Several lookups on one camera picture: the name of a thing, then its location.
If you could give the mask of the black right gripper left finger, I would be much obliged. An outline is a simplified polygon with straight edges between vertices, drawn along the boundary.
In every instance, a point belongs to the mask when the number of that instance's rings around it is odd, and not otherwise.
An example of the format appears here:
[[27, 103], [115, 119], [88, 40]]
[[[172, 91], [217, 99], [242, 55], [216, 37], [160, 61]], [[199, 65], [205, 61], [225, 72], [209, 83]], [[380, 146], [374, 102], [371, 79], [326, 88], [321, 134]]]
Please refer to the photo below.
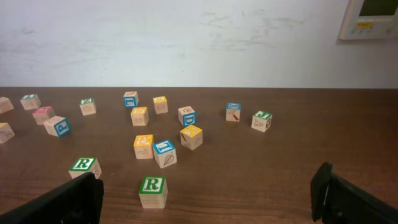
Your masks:
[[100, 222], [104, 182], [91, 172], [1, 215], [1, 223]]

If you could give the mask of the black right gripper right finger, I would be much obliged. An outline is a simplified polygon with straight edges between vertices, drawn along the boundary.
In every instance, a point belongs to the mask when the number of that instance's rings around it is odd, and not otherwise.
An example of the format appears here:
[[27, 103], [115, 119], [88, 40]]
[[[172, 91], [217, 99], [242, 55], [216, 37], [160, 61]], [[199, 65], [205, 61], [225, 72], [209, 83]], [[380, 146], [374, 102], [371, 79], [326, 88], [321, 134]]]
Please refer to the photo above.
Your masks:
[[310, 182], [312, 220], [397, 224], [397, 209], [332, 172], [324, 162]]

